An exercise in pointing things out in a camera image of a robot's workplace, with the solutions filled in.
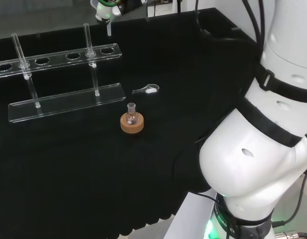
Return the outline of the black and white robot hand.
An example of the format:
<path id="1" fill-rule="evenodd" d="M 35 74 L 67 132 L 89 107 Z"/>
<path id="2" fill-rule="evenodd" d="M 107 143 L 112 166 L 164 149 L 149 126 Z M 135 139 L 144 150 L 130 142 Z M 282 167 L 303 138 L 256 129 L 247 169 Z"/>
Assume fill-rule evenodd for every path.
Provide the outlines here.
<path id="1" fill-rule="evenodd" d="M 96 10 L 95 18 L 98 23 L 109 23 L 120 17 L 122 0 L 90 0 L 90 5 Z"/>

